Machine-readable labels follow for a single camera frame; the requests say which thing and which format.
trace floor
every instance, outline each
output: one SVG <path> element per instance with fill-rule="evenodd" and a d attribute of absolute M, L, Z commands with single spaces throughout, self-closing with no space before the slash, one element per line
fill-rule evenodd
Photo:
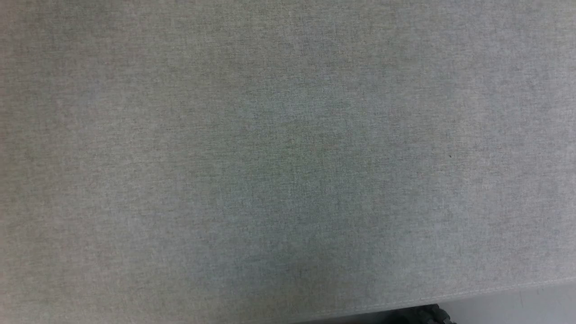
<path fill-rule="evenodd" d="M 576 284 L 501 292 L 440 303 L 458 324 L 573 324 Z M 314 321 L 310 324 L 378 324 L 386 312 Z"/>

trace black object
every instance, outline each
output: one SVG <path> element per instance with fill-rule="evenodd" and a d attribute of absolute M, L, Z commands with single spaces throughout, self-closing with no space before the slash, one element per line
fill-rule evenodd
<path fill-rule="evenodd" d="M 456 324 L 437 304 L 394 311 L 382 324 Z"/>

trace woven texture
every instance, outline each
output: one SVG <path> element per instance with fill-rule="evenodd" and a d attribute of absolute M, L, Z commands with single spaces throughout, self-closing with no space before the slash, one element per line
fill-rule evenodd
<path fill-rule="evenodd" d="M 0 35 L 2 323 L 576 276 L 572 0 L 4 0 Z"/>

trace gray upholstery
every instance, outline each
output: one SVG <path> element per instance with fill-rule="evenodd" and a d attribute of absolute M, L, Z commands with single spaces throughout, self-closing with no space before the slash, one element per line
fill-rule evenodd
<path fill-rule="evenodd" d="M 0 3 L 2 323 L 271 323 L 576 276 L 576 4 Z"/>

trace upholstered surface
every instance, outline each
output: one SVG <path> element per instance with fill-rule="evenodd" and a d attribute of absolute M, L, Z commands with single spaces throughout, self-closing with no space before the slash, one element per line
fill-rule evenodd
<path fill-rule="evenodd" d="M 2 323 L 576 276 L 576 3 L 0 2 Z"/>

